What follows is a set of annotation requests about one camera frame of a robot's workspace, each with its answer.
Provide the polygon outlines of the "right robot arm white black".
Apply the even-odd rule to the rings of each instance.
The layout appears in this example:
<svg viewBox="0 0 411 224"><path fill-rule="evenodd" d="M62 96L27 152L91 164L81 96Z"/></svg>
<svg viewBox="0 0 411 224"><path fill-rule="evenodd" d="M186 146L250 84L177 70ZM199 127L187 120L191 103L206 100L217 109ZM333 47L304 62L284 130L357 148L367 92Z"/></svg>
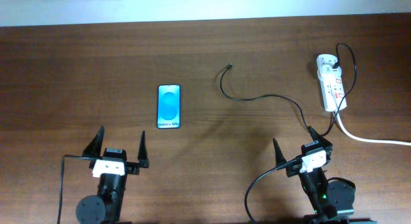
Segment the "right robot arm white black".
<svg viewBox="0 0 411 224"><path fill-rule="evenodd" d="M327 178L323 166L331 160L333 144L312 127L308 131L312 142L301 146L302 153L287 161L276 140L273 140L275 166L285 169L287 177L297 175L302 189L309 198L314 213L305 215L303 223L349 223L354 213L356 186L340 177Z"/></svg>

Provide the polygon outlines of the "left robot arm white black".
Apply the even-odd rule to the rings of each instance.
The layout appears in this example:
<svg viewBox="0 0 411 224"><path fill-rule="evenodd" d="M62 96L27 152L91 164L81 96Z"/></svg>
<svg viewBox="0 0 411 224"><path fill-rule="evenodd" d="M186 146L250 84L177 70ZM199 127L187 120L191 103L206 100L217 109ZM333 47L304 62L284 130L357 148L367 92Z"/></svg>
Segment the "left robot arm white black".
<svg viewBox="0 0 411 224"><path fill-rule="evenodd" d="M150 163L146 150L145 133L141 134L137 162L127 160L127 152L117 148L102 148L104 127L83 150L82 157L91 160L89 167L92 176L98 178L98 191L95 195L82 198L76 206L76 219L79 223L116 223L121 215L127 176L138 175L141 168Z"/></svg>

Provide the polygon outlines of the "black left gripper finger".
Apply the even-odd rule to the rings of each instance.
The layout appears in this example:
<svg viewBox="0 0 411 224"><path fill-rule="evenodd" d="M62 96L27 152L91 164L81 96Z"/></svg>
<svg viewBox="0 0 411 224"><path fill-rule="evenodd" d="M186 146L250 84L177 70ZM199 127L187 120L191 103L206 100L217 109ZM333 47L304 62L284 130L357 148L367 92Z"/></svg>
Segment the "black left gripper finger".
<svg viewBox="0 0 411 224"><path fill-rule="evenodd" d="M142 131L141 134L137 159L140 168L149 168L150 162L148 158L148 152L146 149L145 131Z"/></svg>
<svg viewBox="0 0 411 224"><path fill-rule="evenodd" d="M101 126L93 140L83 150L82 157L89 157L95 159L100 157L104 133L105 129L103 126Z"/></svg>

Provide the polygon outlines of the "blue Galaxy smartphone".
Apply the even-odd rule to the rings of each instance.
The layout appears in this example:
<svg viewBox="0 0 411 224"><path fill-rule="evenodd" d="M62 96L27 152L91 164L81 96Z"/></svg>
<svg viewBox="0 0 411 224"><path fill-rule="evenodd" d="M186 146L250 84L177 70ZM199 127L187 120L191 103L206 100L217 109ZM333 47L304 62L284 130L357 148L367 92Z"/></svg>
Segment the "blue Galaxy smartphone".
<svg viewBox="0 0 411 224"><path fill-rule="evenodd" d="M158 86L157 127L158 129L180 127L180 85Z"/></svg>

